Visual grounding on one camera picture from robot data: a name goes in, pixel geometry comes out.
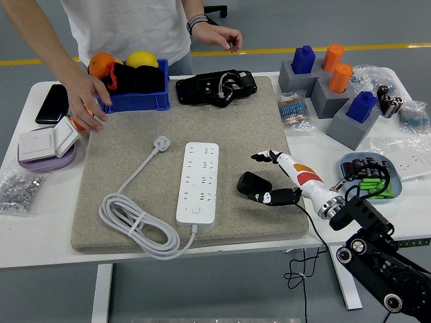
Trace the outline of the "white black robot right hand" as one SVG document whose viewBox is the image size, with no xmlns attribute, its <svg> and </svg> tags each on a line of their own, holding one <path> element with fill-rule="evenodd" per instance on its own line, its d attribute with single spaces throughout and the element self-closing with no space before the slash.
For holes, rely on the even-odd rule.
<svg viewBox="0 0 431 323">
<path fill-rule="evenodd" d="M 313 169 L 287 153 L 266 150 L 252 155 L 251 158 L 257 162 L 278 164 L 302 191 L 302 196 L 311 200 L 314 211 L 319 217 L 329 218 L 329 209 L 343 202 L 343 197 L 338 192 L 330 190 Z"/>
</svg>

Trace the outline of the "person's right hand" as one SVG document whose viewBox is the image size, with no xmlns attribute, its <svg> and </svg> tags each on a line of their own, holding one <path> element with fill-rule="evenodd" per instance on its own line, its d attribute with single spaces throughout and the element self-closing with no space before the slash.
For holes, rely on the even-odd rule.
<svg viewBox="0 0 431 323">
<path fill-rule="evenodd" d="M 98 96 L 105 105 L 112 104 L 104 84 L 81 69 L 76 69 L 67 75 L 63 85 L 67 89 L 73 119 L 89 131 L 102 131 L 108 117 L 95 102 L 94 96 Z"/>
</svg>

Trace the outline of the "person's left hand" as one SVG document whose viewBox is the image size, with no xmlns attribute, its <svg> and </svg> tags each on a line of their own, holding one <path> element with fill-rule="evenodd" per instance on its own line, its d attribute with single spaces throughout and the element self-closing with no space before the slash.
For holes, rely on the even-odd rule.
<svg viewBox="0 0 431 323">
<path fill-rule="evenodd" d="M 239 30 L 224 26 L 215 26 L 199 22 L 192 27 L 194 40 L 202 44 L 222 48 L 226 52 L 238 52 L 242 49 L 243 38 Z"/>
</svg>

